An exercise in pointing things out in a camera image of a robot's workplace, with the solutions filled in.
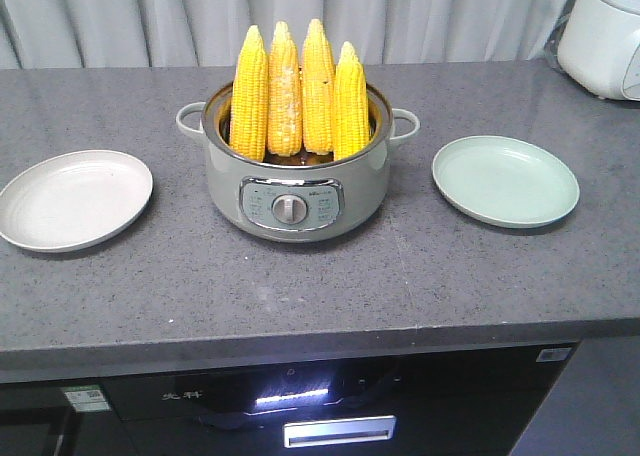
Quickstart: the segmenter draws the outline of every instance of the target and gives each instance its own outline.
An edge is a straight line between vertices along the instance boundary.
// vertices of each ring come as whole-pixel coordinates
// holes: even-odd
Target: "countertop edge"
[[[0,384],[463,351],[640,335],[640,319],[263,335],[0,353]]]

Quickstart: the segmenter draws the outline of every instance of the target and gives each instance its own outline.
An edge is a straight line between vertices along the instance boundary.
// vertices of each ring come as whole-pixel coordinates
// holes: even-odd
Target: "electric hot pot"
[[[232,92],[229,83],[208,102],[184,106],[176,124],[202,146],[209,192],[220,212],[240,229],[274,241],[321,241],[367,220],[386,195],[393,150],[420,129],[412,112],[391,108],[367,85],[371,141],[360,152],[313,165],[257,162],[227,145]],[[198,112],[200,127],[187,125],[185,117]],[[408,120],[412,129],[396,134],[395,119]]]

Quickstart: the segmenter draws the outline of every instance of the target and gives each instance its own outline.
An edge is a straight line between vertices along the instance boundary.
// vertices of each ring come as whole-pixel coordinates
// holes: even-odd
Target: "corn on the cob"
[[[264,159],[269,105],[268,57],[257,26],[251,26],[238,56],[231,97],[229,146],[256,161]]]
[[[269,118],[267,149],[291,156],[302,147],[302,92],[300,64],[289,27],[276,23],[269,54]]]
[[[369,109],[364,68],[353,45],[342,45],[334,92],[333,159],[347,158],[369,143]]]
[[[309,23],[302,48],[302,122],[304,147],[316,154],[333,151],[335,63],[319,19]]]

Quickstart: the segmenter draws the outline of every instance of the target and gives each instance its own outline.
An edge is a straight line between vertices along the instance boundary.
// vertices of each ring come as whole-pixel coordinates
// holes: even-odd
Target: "white appliance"
[[[640,0],[576,0],[558,63],[600,98],[640,101]]]

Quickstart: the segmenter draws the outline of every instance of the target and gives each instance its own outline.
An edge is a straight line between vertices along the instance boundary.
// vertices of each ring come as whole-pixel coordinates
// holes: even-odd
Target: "control panel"
[[[240,187],[240,207],[249,221],[281,231],[324,228],[342,210],[342,185],[335,179],[281,180],[248,177]]]

